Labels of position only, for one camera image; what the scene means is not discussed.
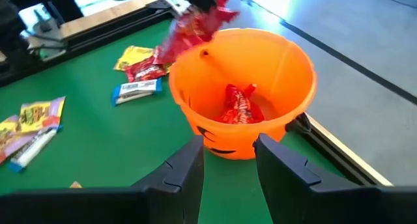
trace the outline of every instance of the black metal frame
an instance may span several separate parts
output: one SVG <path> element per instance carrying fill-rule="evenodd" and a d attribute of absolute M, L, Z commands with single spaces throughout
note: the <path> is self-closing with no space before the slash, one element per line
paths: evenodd
<path fill-rule="evenodd" d="M 155 9 L 145 7 L 77 33 L 74 36 L 65 38 L 65 42 L 68 44 L 68 51 L 65 54 L 49 61 L 35 64 L 33 67 L 24 71 L 0 76 L 0 87 L 51 68 L 52 66 L 109 44 L 148 26 L 174 18 L 176 15 L 177 13 L 172 8 Z M 360 185 L 381 184 L 376 178 L 365 172 L 352 158 L 340 151 L 338 146 L 316 127 L 312 126 L 311 133 L 301 133 L 301 135 L 316 150 L 330 160 L 349 180 Z"/>

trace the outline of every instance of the white candy wrapper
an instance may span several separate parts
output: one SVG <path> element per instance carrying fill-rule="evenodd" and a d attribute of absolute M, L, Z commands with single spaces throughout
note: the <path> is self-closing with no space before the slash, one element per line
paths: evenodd
<path fill-rule="evenodd" d="M 111 95 L 111 104 L 116 106 L 160 91 L 162 91 L 161 78 L 125 83 L 114 89 L 113 94 Z"/>

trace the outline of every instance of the green table surface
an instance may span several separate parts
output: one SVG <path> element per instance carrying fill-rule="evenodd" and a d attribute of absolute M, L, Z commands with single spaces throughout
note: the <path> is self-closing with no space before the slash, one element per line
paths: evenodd
<path fill-rule="evenodd" d="M 23 103 L 66 96 L 63 130 L 24 172 L 0 165 L 0 194 L 67 188 L 73 181 L 86 188 L 130 186 L 193 137 L 166 78 L 160 94 L 117 107 L 110 104 L 113 88 L 126 82 L 123 72 L 112 69 L 124 49 L 155 47 L 168 34 L 170 23 L 163 21 L 0 88 L 0 119 L 18 114 Z M 338 173 L 300 135 L 288 133 L 282 143 Z M 199 223 L 271 223 L 255 160 L 231 161 L 205 152 Z"/>

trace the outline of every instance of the orange plastic bucket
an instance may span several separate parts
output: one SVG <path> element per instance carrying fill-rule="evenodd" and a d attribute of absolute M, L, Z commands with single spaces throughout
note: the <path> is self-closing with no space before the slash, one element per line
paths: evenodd
<path fill-rule="evenodd" d="M 224 107 L 227 84 L 244 89 L 252 83 L 257 88 L 251 100 L 260 105 L 266 121 L 212 120 Z M 257 29 L 227 29 L 217 32 L 212 42 L 183 53 L 171 67 L 169 86 L 210 151 L 247 160 L 255 157 L 252 143 L 259 133 L 280 141 L 286 126 L 302 116 L 314 97 L 317 76 L 309 57 L 284 37 Z"/>

